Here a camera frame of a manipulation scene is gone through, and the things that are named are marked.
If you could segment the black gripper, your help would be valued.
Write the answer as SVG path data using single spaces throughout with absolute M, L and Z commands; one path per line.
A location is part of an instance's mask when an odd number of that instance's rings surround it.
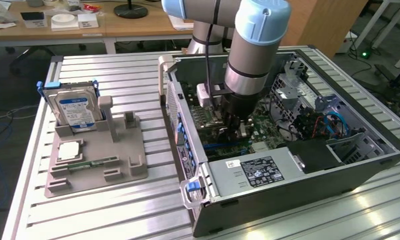
M 238 118 L 240 121 L 244 121 L 255 111 L 258 102 L 259 94 L 224 94 L 220 101 L 223 119 L 230 121 Z

